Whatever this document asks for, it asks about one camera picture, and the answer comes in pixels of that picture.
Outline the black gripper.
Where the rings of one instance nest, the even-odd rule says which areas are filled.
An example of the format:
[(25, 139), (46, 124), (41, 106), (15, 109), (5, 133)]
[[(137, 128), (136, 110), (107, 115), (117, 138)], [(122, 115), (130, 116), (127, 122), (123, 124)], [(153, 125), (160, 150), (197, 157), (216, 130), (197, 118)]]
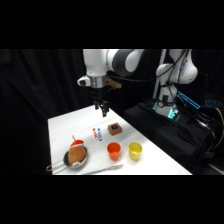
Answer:
[(106, 100), (106, 89), (105, 88), (92, 88), (91, 89), (92, 101), (95, 105), (95, 109), (99, 109), (99, 105), (101, 105), (101, 110), (103, 117), (106, 117), (109, 112), (109, 104)]

